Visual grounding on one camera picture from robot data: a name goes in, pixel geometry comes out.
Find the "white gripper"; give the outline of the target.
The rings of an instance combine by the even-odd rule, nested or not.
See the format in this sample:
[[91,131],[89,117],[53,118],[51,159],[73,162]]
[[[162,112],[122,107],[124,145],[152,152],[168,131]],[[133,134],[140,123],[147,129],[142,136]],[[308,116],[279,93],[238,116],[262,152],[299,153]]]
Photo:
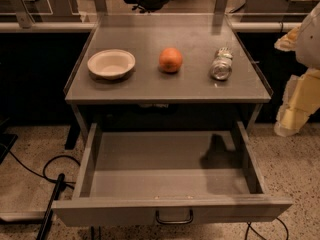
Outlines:
[[320,2],[300,27],[279,38],[274,47],[284,52],[295,50],[297,61],[309,68],[302,76],[289,78],[276,116],[275,133],[288,137],[297,134],[320,109]]

